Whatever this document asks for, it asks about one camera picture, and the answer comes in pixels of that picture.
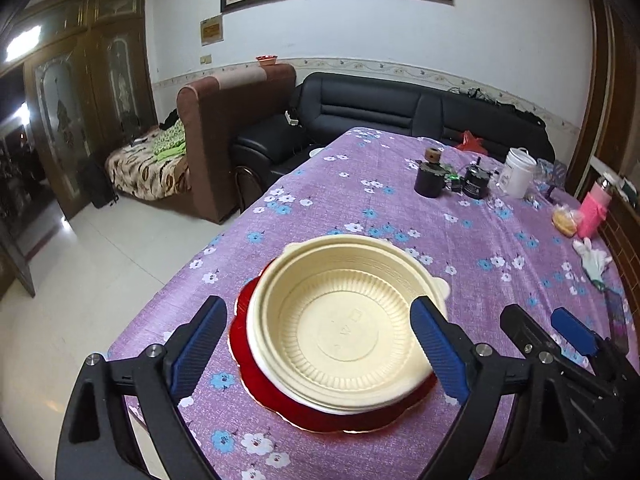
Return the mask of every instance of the table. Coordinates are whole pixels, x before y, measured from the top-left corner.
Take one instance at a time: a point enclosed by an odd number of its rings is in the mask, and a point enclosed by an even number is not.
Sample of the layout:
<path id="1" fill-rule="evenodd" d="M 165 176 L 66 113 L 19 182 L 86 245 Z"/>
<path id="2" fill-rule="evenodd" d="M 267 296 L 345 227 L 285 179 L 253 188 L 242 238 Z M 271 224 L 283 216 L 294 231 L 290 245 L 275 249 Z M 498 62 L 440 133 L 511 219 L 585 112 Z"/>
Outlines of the table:
<path id="1" fill-rule="evenodd" d="M 571 243 L 550 222 L 551 206 L 523 200 L 472 200 L 445 192 L 427 199 L 413 190 L 426 138 L 354 128 L 297 171 L 281 178 L 223 235 L 199 252 L 160 290 L 111 346 L 111 359 L 137 355 L 166 340 L 210 294 L 229 309 L 241 287 L 290 242 L 325 234 L 386 238 L 434 275 L 447 280 L 449 320 L 475 342 L 517 355 L 500 331 L 504 306 L 518 303 L 549 333 L 553 309 L 564 306 L 603 336 L 609 333 L 604 298 L 586 280 Z M 445 147 L 442 162 L 464 168 L 477 157 Z M 492 170 L 495 160 L 482 158 Z M 600 240 L 596 247 L 604 248 Z M 605 281 L 622 292 L 611 264 Z M 626 307 L 630 360 L 638 345 Z M 583 363 L 564 340 L 563 352 Z M 136 399 L 127 399 L 140 416 Z M 311 434 L 256 404 L 239 381 L 224 340 L 196 391 L 180 403 L 182 416 L 222 478 L 242 480 L 415 479 L 428 463 L 458 411 L 438 384 L 428 398 L 395 424 L 370 434 Z M 474 477 L 489 471 L 510 408 L 498 411 Z"/>

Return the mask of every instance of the beige plastic bowl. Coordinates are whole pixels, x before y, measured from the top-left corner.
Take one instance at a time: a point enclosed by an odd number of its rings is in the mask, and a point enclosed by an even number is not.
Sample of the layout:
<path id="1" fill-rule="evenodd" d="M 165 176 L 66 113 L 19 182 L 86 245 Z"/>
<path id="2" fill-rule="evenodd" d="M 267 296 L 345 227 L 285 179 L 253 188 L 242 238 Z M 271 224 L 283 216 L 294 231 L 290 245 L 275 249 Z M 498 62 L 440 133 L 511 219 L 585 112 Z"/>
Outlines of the beige plastic bowl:
<path id="1" fill-rule="evenodd" d="M 247 315 L 249 347 L 281 392 L 325 413 L 393 404 L 431 374 L 409 323 L 449 285 L 384 240 L 331 235 L 288 245 L 265 270 Z"/>

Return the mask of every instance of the transparent glove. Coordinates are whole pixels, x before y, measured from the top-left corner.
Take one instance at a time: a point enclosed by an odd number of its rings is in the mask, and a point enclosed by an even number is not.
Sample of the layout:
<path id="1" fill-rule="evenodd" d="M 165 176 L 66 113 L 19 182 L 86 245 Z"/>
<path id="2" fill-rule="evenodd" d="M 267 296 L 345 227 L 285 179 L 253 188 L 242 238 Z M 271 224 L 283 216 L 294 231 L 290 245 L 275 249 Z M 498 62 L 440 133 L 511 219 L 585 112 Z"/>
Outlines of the transparent glove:
<path id="1" fill-rule="evenodd" d="M 602 292 L 606 288 L 602 281 L 602 273 L 613 258 L 603 250 L 594 249 L 591 246 L 591 240 L 588 238 L 585 238 L 584 242 L 574 240 L 573 246 L 575 252 L 580 254 L 582 258 L 582 268 L 584 272 L 587 273 L 591 283 Z"/>

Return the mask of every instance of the red plate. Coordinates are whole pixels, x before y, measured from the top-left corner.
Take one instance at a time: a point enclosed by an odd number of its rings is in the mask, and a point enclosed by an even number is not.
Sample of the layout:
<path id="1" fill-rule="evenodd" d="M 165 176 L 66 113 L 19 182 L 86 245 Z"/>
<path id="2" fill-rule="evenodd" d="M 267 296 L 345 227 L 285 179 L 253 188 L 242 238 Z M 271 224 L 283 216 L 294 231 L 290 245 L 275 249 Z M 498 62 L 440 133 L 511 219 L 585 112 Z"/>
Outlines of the red plate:
<path id="1" fill-rule="evenodd" d="M 277 413 L 289 424 L 301 430 L 315 433 L 367 433 L 385 428 L 400 417 L 406 410 L 414 407 L 436 383 L 435 374 L 431 374 L 416 390 L 391 406 L 373 412 L 356 415 L 331 415 L 318 412 L 290 399 L 277 389 L 265 377 L 249 349 L 246 338 L 246 313 L 249 300 L 254 293 L 260 276 L 247 283 L 236 300 L 236 317 L 229 329 L 229 351 L 240 368 L 240 380 L 249 395 L 261 406 Z"/>

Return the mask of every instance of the black leather sofa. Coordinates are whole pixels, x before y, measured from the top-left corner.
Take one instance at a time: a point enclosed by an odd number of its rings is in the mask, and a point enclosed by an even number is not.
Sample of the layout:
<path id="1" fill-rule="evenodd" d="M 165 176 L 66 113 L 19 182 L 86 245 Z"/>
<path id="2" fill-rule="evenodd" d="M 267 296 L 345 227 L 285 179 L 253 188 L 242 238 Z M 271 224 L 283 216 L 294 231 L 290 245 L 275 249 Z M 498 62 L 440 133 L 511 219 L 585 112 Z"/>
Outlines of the black leather sofa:
<path id="1" fill-rule="evenodd" d="M 310 150 L 356 126 L 431 137 L 449 146 L 470 130 L 497 160 L 519 147 L 535 158 L 556 158 L 545 125 L 535 116 L 410 83 L 315 72 L 296 87 L 289 111 L 298 126 L 278 114 L 238 131 L 230 145 L 242 209 L 305 162 Z"/>

